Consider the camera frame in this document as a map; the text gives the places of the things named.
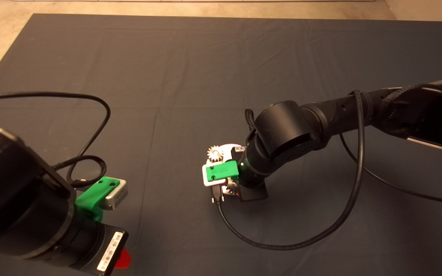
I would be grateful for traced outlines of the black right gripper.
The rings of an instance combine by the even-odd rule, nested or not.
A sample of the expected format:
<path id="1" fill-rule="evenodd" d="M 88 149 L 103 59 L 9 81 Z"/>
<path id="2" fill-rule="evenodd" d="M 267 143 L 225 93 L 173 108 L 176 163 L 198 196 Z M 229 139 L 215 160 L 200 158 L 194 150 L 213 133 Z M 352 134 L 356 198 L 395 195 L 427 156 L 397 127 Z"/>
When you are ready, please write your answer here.
<path id="1" fill-rule="evenodd" d="M 233 160 L 237 161 L 238 179 L 236 180 L 235 195 L 240 201 L 263 200 L 268 197 L 265 178 L 251 170 L 246 158 L 244 146 L 233 148 Z"/>

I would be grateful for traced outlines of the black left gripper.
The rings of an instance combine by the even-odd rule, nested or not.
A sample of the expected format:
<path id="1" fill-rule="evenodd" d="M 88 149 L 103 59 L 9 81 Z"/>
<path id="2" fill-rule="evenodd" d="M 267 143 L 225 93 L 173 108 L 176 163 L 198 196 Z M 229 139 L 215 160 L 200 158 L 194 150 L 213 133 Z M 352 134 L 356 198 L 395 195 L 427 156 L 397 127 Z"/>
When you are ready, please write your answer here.
<path id="1" fill-rule="evenodd" d="M 99 224 L 100 236 L 98 249 L 91 259 L 91 274 L 95 276 L 110 276 L 114 269 L 128 269 L 131 256 L 125 248 L 129 237 L 128 232 L 120 227 Z"/>

